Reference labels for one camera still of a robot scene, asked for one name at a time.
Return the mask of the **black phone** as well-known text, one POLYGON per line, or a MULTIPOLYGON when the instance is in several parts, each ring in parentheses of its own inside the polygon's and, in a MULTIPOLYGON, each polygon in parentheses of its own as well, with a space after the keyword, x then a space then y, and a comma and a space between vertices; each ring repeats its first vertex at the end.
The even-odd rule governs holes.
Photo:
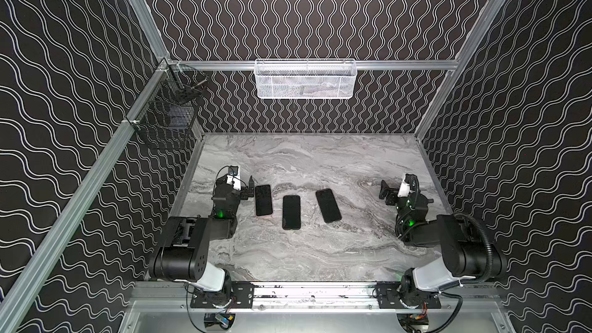
POLYGON ((342 220, 342 214, 331 189, 316 191, 315 196, 325 223, 330 224, 342 220))

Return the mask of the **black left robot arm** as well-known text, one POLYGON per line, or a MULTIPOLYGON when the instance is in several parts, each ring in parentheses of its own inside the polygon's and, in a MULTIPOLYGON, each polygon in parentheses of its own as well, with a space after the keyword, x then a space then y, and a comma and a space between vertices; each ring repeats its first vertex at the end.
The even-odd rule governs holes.
POLYGON ((237 228, 237 210, 254 197, 254 180, 225 174, 214 182, 213 209, 207 217, 170 217, 155 251, 148 274, 152 279, 188 283, 200 291, 222 293, 228 272, 208 260, 212 241, 231 239, 237 228))

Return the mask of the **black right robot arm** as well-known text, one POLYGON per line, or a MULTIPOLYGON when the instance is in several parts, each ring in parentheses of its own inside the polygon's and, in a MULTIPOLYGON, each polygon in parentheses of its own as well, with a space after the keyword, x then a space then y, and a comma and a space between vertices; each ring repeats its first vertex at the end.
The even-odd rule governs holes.
POLYGON ((399 188, 383 180, 379 199, 395 208, 396 237, 405 246, 440 249, 435 260, 405 272, 401 284, 408 294, 489 282, 507 273, 507 256, 475 217, 455 213, 426 219, 433 199, 422 193, 415 175, 405 176, 399 188))

